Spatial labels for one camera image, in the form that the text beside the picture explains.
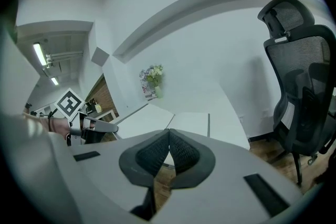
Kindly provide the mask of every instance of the flower bouquet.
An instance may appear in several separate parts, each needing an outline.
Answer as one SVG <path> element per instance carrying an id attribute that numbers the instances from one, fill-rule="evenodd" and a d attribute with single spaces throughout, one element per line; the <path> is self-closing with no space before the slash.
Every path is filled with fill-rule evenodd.
<path id="1" fill-rule="evenodd" d="M 158 66 L 150 66 L 146 71 L 142 70 L 140 73 L 140 78 L 142 81 L 142 84 L 144 82 L 147 82 L 147 85 L 145 86 L 144 84 L 142 85 L 142 89 L 144 91 L 145 97 L 146 98 L 162 98 L 162 91 L 159 86 L 159 84 L 162 81 L 162 70 L 163 67 L 162 65 Z"/>

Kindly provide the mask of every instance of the flower vase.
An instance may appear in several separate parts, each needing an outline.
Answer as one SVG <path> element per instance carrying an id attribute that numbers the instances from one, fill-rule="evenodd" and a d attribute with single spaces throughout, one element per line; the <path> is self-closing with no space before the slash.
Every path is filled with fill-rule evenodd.
<path id="1" fill-rule="evenodd" d="M 155 93 L 156 93 L 157 98 L 162 98 L 163 97 L 162 90 L 161 90 L 160 86 L 155 87 Z"/>

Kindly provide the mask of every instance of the office chair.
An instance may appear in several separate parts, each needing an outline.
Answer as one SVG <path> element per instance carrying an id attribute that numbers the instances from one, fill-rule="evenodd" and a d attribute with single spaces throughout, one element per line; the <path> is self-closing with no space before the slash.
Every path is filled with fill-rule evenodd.
<path id="1" fill-rule="evenodd" d="M 317 152 L 325 154 L 336 139 L 336 119 L 328 113 L 336 81 L 336 39 L 328 27 L 314 24 L 298 0 L 273 0 L 258 19 L 269 30 L 264 48 L 281 89 L 273 136 L 285 151 L 269 163 L 292 153 L 301 186 L 300 154 L 311 156 L 311 165 Z"/>

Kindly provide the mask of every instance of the black cable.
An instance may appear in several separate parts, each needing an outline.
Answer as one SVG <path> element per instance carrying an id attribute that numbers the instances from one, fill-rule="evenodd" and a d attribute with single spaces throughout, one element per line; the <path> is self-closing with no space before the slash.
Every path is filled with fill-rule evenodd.
<path id="1" fill-rule="evenodd" d="M 50 118 L 57 112 L 58 109 L 55 109 L 54 111 L 50 112 L 48 115 L 48 127 L 49 131 L 51 132 L 51 127 L 50 127 Z"/>

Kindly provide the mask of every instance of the headrest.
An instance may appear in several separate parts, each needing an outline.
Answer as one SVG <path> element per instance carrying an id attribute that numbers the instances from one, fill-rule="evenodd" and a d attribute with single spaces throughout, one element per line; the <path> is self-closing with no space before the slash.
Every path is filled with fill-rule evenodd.
<path id="1" fill-rule="evenodd" d="M 315 19 L 298 0 L 272 0 L 258 14 L 269 30 L 271 38 L 280 38 L 294 28 L 314 25 Z"/>

